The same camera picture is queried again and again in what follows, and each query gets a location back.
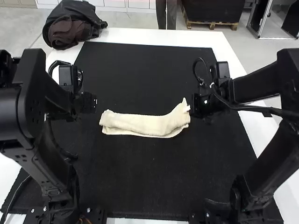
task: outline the rubber mat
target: rubber mat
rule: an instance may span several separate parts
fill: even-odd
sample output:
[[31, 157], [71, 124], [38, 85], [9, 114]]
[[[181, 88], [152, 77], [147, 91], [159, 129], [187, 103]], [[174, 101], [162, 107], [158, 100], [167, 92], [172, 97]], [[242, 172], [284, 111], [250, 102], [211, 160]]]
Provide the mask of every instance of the rubber mat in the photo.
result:
[[[203, 211], [205, 198], [228, 202], [237, 174], [256, 159], [238, 113], [224, 113], [211, 125], [191, 119], [189, 128], [171, 139], [108, 136], [99, 119], [104, 110], [162, 115], [197, 91], [192, 64], [202, 57], [216, 62], [212, 49], [86, 42], [75, 62], [84, 71], [84, 90], [98, 97], [96, 114], [80, 123], [53, 122], [58, 143], [79, 154], [74, 163], [80, 203], [100, 205], [110, 217], [187, 220]], [[197, 73], [209, 78], [198, 64]], [[26, 176], [19, 174], [2, 210]], [[31, 181], [11, 212], [42, 206], [41, 191]], [[270, 213], [279, 216], [275, 204]]]

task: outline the wooden pallet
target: wooden pallet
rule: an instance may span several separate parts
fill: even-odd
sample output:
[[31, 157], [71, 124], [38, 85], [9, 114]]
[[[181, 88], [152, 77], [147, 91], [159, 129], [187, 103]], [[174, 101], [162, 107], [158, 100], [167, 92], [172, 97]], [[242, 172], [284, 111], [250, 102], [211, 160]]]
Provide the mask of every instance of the wooden pallet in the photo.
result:
[[188, 19], [188, 16], [186, 14], [186, 11], [185, 11], [185, 8], [184, 8], [183, 4], [181, 4], [181, 9], [182, 9], [182, 12], [183, 12], [183, 17], [185, 19], [187, 29], [191, 29], [192, 28], [191, 27], [192, 24], [208, 24], [208, 25], [210, 25], [210, 30], [215, 29], [215, 25], [227, 25], [227, 26], [231, 26], [231, 29], [233, 31], [236, 31], [238, 29], [238, 25], [239, 25], [238, 22], [231, 23], [231, 22], [200, 22], [200, 21], [191, 21], [191, 20]]

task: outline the white cabinet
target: white cabinet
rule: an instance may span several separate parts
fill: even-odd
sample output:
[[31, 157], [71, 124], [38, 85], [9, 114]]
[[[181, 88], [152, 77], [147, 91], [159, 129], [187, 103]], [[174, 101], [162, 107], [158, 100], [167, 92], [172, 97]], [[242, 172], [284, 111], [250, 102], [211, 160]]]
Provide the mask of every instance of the white cabinet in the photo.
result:
[[117, 8], [125, 8], [126, 2], [125, 0], [104, 0], [105, 7], [117, 7]]
[[57, 5], [58, 0], [37, 0], [38, 4]]
[[128, 0], [129, 8], [150, 8], [150, 0]]
[[104, 0], [87, 0], [87, 1], [94, 6], [104, 6]]
[[156, 9], [156, 0], [149, 0], [149, 8]]

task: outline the folded towel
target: folded towel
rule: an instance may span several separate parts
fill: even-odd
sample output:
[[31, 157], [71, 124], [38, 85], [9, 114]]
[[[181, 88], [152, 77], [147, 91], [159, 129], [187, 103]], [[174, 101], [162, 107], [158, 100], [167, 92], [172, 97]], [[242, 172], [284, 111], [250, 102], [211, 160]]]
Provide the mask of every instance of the folded towel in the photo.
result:
[[186, 99], [163, 116], [103, 112], [100, 125], [104, 134], [126, 134], [152, 138], [171, 138], [190, 123], [190, 106]]

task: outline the clothing pile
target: clothing pile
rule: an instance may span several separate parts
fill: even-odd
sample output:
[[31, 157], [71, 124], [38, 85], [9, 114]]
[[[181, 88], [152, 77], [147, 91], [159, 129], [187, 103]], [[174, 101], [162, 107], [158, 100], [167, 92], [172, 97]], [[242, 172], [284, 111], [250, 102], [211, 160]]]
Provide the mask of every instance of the clothing pile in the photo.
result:
[[50, 13], [43, 27], [43, 39], [58, 50], [76, 46], [100, 35], [108, 26], [87, 1], [63, 0]]

